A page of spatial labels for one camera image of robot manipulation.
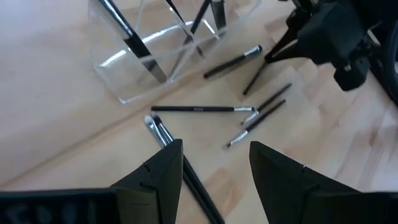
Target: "black tripod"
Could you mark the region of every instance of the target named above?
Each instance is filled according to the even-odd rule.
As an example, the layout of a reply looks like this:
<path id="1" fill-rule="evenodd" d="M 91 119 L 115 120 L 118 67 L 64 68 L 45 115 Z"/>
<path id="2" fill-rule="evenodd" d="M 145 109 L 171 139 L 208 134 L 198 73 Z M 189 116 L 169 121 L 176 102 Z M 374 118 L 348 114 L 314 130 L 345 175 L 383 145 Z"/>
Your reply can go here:
<path id="1" fill-rule="evenodd" d="M 248 94 L 268 64 L 306 57 L 316 65 L 331 63 L 336 68 L 334 78 L 343 91 L 361 86 L 370 69 L 398 104 L 398 76 L 395 71 L 398 29 L 394 20 L 377 18 L 378 9 L 367 11 L 374 2 L 370 0 L 293 2 L 296 9 L 286 20 L 287 32 L 264 57 L 264 63 L 243 91 L 244 95 Z M 369 30 L 379 43 L 369 36 Z"/>

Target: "wooden table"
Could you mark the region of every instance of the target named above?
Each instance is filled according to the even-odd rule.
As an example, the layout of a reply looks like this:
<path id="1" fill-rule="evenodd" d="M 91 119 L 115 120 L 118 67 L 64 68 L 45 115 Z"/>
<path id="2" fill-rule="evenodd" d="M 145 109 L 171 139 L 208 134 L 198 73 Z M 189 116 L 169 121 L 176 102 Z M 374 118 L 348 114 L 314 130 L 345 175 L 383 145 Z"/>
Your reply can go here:
<path id="1" fill-rule="evenodd" d="M 223 58 L 258 43 L 269 50 L 292 8 L 264 0 Z M 259 105 L 287 82 L 287 104 L 229 151 L 221 147 L 246 114 L 160 114 L 183 139 L 227 223 L 266 223 L 249 166 L 252 140 L 356 189 L 398 189 L 398 112 L 373 76 L 344 93 L 330 65 L 289 60 L 267 68 L 244 98 L 259 57 L 228 76 L 208 82 L 201 73 L 187 75 L 162 93 L 121 105 L 92 71 L 86 10 L 76 0 L 5 0 L 0 8 L 0 189 L 109 186 L 159 150 L 143 124 L 150 105 Z M 206 223 L 185 185 L 177 219 Z"/>

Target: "light wood surface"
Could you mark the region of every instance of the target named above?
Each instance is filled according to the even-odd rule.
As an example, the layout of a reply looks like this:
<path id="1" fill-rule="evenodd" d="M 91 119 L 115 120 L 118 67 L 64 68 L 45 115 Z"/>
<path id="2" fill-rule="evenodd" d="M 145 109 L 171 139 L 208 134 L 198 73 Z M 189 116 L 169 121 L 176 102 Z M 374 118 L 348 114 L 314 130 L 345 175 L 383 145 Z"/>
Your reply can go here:
<path id="1" fill-rule="evenodd" d="M 150 105 L 259 105 L 292 82 L 287 104 L 229 151 L 222 145 L 240 132 L 247 114 L 160 114 L 174 137 L 183 139 L 185 155 L 226 222 L 267 223 L 249 166 L 252 140 L 358 190 L 398 190 L 398 111 L 372 75 L 361 88 L 344 93 L 330 65 L 317 68 L 300 58 L 268 67 L 243 97 L 262 63 L 258 57 L 227 76 L 205 81 L 194 73 L 120 105 L 91 69 L 85 1 L 6 0 L 5 6 L 0 189 L 109 186 L 159 150 L 143 124 Z M 263 0 L 213 63 L 258 43 L 267 52 L 286 30 L 292 8 Z M 188 221 L 206 223 L 206 217 L 183 185 L 177 222 Z"/>

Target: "wood grain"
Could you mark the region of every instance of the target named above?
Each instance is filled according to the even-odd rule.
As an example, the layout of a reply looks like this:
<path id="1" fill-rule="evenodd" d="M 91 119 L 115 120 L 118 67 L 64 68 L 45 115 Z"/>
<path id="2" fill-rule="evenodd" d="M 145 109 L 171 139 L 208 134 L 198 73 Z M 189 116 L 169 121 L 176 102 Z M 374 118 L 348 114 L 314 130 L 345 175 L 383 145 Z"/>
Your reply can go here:
<path id="1" fill-rule="evenodd" d="M 185 155 L 226 222 L 266 223 L 249 166 L 253 140 L 356 189 L 398 190 L 398 111 L 371 74 L 361 88 L 345 93 L 330 65 L 288 60 L 267 67 L 243 97 L 262 63 L 258 57 L 210 81 L 195 72 L 120 105 L 92 71 L 85 3 L 5 4 L 0 21 L 11 25 L 0 37 L 0 189 L 109 186 L 159 150 L 142 121 L 150 105 L 256 106 L 292 82 L 284 95 L 287 104 L 229 151 L 222 145 L 240 132 L 247 114 L 160 114 L 174 137 L 183 139 Z M 125 2 L 123 8 L 134 4 Z M 283 21 L 292 8 L 289 2 L 264 0 L 209 67 L 258 43 L 269 50 L 286 30 Z M 207 223 L 183 186 L 177 223 L 188 220 Z"/>

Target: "clear acrylic holder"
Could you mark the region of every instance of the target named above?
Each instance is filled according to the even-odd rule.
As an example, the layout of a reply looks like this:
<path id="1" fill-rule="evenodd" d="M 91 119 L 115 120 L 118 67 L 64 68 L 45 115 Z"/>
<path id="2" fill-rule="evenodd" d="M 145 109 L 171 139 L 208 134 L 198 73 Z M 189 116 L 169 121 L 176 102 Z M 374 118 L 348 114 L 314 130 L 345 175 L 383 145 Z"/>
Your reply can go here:
<path id="1" fill-rule="evenodd" d="M 261 0 L 223 2 L 224 27 L 222 22 L 220 25 L 220 9 L 213 7 L 214 2 L 223 1 L 213 0 L 193 33 L 192 25 L 203 8 L 203 0 L 141 0 L 135 6 L 111 0 L 88 0 L 94 70 L 121 103 L 128 103 L 201 68 L 232 31 L 248 19 Z M 241 6 L 246 6 L 245 13 L 238 15 Z M 119 15 L 116 19 L 123 17 L 122 23 L 109 17 L 112 13 Z M 128 30 L 126 26 L 135 33 L 124 36 L 128 34 L 124 32 Z M 126 39 L 135 37 L 142 40 L 150 55 L 137 54 L 139 44 L 127 46 Z"/>

